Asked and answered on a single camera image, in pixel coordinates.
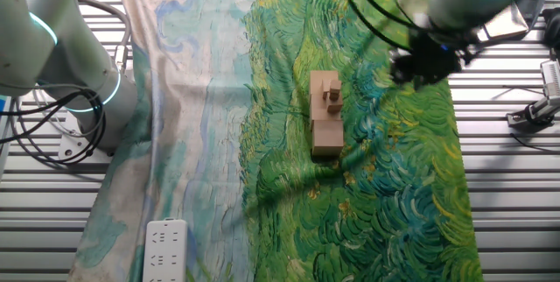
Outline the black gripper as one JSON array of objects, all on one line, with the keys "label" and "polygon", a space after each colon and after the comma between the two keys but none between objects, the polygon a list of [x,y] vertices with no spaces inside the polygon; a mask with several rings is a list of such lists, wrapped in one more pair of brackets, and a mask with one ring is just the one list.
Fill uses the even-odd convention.
[{"label": "black gripper", "polygon": [[438,43],[427,32],[410,30],[409,48],[410,55],[390,55],[390,75],[395,84],[413,80],[414,88],[420,89],[435,85],[462,69],[456,49]]}]

